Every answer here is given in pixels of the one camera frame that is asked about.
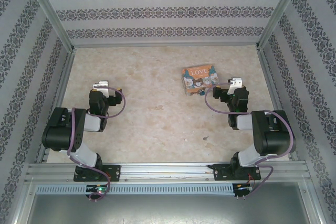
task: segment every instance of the gray metal panel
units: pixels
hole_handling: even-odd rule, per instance
[[[296,183],[266,184],[246,200],[230,196],[36,195],[28,223],[309,223]]]

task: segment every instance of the enclosure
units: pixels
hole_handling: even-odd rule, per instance
[[[0,0],[0,223],[93,222],[84,212],[109,207],[98,223],[336,222],[335,1]],[[244,202],[207,188],[221,185],[208,165],[253,143],[252,131],[232,130],[204,96],[185,94],[182,69],[207,64],[221,82],[242,77],[248,111],[285,110],[296,138],[296,151],[269,162],[275,172]],[[102,80],[127,101],[104,132],[83,136],[104,163],[122,167],[97,203],[105,208],[78,195],[85,184],[73,181],[68,156],[41,144],[54,108],[87,109]],[[258,214],[266,198],[268,214]],[[69,220],[74,205],[85,211]]]

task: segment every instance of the floor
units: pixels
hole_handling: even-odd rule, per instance
[[[211,111],[204,96],[187,96],[181,82],[182,68],[210,63],[220,81],[243,78],[250,92],[249,111],[272,109],[255,46],[80,48],[62,106],[87,109],[89,91],[100,80],[122,88],[124,112],[109,119],[104,132],[85,132],[83,137],[103,162],[229,161],[253,143],[252,132],[233,131],[226,115]],[[211,95],[208,100],[227,110]],[[110,107],[109,113],[120,109]],[[48,162],[71,161],[50,151]]]

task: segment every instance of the picture book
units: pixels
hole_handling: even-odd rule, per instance
[[[182,82],[187,95],[204,94],[206,88],[219,83],[219,78],[213,65],[184,68]]]

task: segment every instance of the black mounting plate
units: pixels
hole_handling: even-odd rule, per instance
[[[241,167],[232,173],[230,164],[213,164],[208,167],[214,170],[216,181],[226,180],[248,180],[248,174],[251,174],[254,180],[261,180],[260,170],[258,167]]]
[[[102,171],[106,173],[109,177],[111,182],[118,182],[120,179],[120,165],[103,165]],[[87,168],[82,168],[76,166],[75,174],[74,174],[74,181],[75,182],[107,182],[105,176],[95,171],[92,171]]]

